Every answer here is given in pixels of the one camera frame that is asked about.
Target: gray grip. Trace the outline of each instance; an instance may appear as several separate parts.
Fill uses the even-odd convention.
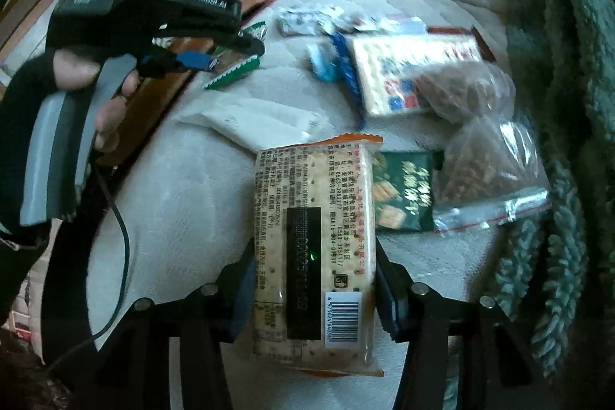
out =
[[[122,83],[132,70],[136,68],[136,58],[132,55],[109,58],[96,81],[96,91],[91,98],[90,109],[87,111],[83,134],[81,135],[81,145],[79,146],[79,156],[77,157],[77,168],[75,169],[75,188],[81,191],[85,185],[87,159],[93,147],[96,128],[94,119],[101,105],[108,99],[113,98],[119,91]]]
[[[87,162],[96,135],[95,117],[100,106],[118,92],[126,76],[136,67],[136,58],[132,55],[109,58],[100,71],[96,80],[95,89],[91,97],[90,104],[85,116],[85,123],[81,131],[79,142],[79,152],[77,155],[76,168],[74,173],[75,185],[70,187],[69,192],[75,194],[71,197],[72,208],[76,209],[81,190],[85,185]],[[56,197],[53,192],[49,192],[50,175],[57,173],[57,169],[52,169],[51,163],[55,156],[53,149],[58,123],[62,116],[62,108],[65,105],[67,92],[58,91],[53,95],[47,96],[43,101],[38,115],[30,145],[28,148],[28,159],[23,187],[23,202],[20,211],[20,224],[22,226],[32,226],[53,217],[65,217],[69,214],[63,211],[56,204],[51,202]]]
[[[22,226],[48,221],[47,180],[51,165],[51,152],[55,131],[62,112],[66,91],[47,96],[36,116],[30,136],[26,175],[23,183],[23,202],[19,213]]]

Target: white tissue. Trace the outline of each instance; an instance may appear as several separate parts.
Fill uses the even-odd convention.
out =
[[[210,127],[254,153],[327,139],[331,129],[318,113],[221,91],[201,92],[175,119]]]

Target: green snack wrapper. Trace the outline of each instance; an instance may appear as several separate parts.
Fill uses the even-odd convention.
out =
[[[267,27],[264,21],[254,23],[249,27],[244,28],[245,33],[263,40],[267,33]],[[204,89],[220,89],[233,82],[236,82],[252,70],[258,68],[261,60],[257,55],[241,55],[234,50],[219,47],[213,53],[218,58],[214,71],[214,77],[204,83]]]
[[[432,177],[442,152],[378,152],[372,157],[377,228],[434,230]]]

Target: candy wrapper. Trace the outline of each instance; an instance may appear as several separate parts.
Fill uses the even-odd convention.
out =
[[[436,231],[497,226],[549,208],[549,180],[521,125],[480,116],[445,150],[434,183]]]
[[[283,36],[322,35],[324,26],[342,15],[339,6],[302,4],[291,8],[281,8],[278,12],[278,25]]]
[[[344,76],[339,68],[337,53],[330,41],[307,45],[312,71],[323,82],[337,82]]]
[[[485,61],[428,67],[414,79],[414,88],[435,113],[452,123],[489,114],[511,119],[515,109],[512,79]]]
[[[426,33],[427,26],[417,17],[384,15],[364,11],[346,12],[339,6],[308,3],[282,8],[278,13],[280,32],[293,35],[341,33]]]
[[[376,225],[408,232],[434,230],[432,175],[442,152],[378,152],[372,157]]]
[[[331,19],[330,25],[325,25],[327,33],[332,33],[333,30],[342,33],[420,35],[427,33],[427,25],[416,16],[408,18],[405,15],[370,15],[365,12],[352,12],[342,13],[337,18]]]
[[[262,41],[267,33],[267,26],[265,22],[255,23],[244,28],[244,32]],[[243,55],[226,48],[218,48],[213,55],[218,61],[213,67],[213,74],[204,74],[204,89],[217,90],[226,87],[244,78],[261,64],[257,55]]]
[[[421,108],[414,78],[426,65],[481,61],[473,35],[331,36],[343,62],[348,89],[367,115],[380,117],[416,112]]]
[[[256,159],[255,352],[287,366],[382,375],[373,358],[371,152],[347,134]]]

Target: black cable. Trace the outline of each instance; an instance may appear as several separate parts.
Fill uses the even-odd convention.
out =
[[[117,320],[120,309],[122,309],[122,304],[124,303],[124,296],[126,293],[126,282],[128,280],[128,265],[130,264],[130,239],[128,238],[128,230],[126,229],[126,225],[124,224],[124,220],[122,219],[122,215],[119,212],[118,206],[116,205],[115,201],[113,200],[113,197],[111,196],[111,193],[109,191],[107,183],[105,182],[105,179],[102,177],[102,175],[100,174],[100,171],[98,170],[96,166],[93,166],[92,168],[94,172],[96,173],[98,184],[100,184],[100,189],[103,190],[103,194],[105,195],[105,198],[107,199],[107,202],[110,205],[111,210],[113,211],[113,215],[116,217],[118,221],[120,230],[122,231],[122,237],[124,237],[124,270],[122,271],[122,282],[119,286],[118,302],[107,324],[99,332],[88,337],[87,339],[83,340],[77,345],[73,346],[68,351],[66,351],[63,355],[58,357],[47,368],[47,374],[50,374],[54,369],[56,369],[59,365],[64,363],[68,358],[73,356],[77,351],[79,351],[80,349],[83,349],[85,346],[88,346],[90,343],[94,342],[98,338],[105,335],[109,331],[113,323],[115,323],[115,321]]]

